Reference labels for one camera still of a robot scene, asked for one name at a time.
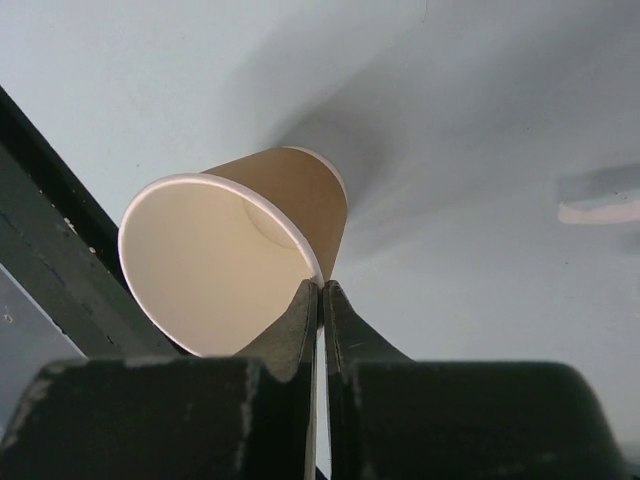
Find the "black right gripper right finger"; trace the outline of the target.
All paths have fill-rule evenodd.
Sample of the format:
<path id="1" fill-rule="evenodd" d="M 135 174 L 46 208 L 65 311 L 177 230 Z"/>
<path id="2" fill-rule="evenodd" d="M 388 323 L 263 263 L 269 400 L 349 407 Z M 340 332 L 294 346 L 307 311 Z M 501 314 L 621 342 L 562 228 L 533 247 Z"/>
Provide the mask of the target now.
<path id="1" fill-rule="evenodd" d="M 409 362 L 405 355 L 361 318 L 336 280 L 322 290 L 325 333 L 331 477 L 356 479 L 360 466 L 356 394 L 351 370 L 359 362 Z"/>

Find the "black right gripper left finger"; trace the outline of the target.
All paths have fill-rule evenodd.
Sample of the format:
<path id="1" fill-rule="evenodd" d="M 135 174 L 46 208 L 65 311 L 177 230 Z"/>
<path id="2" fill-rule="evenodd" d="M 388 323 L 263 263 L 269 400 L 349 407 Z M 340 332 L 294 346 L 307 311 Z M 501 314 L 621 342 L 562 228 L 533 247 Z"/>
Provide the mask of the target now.
<path id="1" fill-rule="evenodd" d="M 248 361 L 236 468 L 245 479 L 316 477 L 319 287 L 301 282 L 285 312 L 237 356 Z"/>

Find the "brown paper cup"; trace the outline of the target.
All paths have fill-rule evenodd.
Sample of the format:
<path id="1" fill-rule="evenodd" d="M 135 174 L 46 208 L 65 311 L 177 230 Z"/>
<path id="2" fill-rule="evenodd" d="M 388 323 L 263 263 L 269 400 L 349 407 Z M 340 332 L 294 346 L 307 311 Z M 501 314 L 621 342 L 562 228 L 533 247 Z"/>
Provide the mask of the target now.
<path id="1" fill-rule="evenodd" d="M 146 316 L 196 356 L 232 355 L 300 284 L 331 277 L 348 216 L 342 176 L 297 146 L 158 179 L 126 208 L 118 254 Z"/>

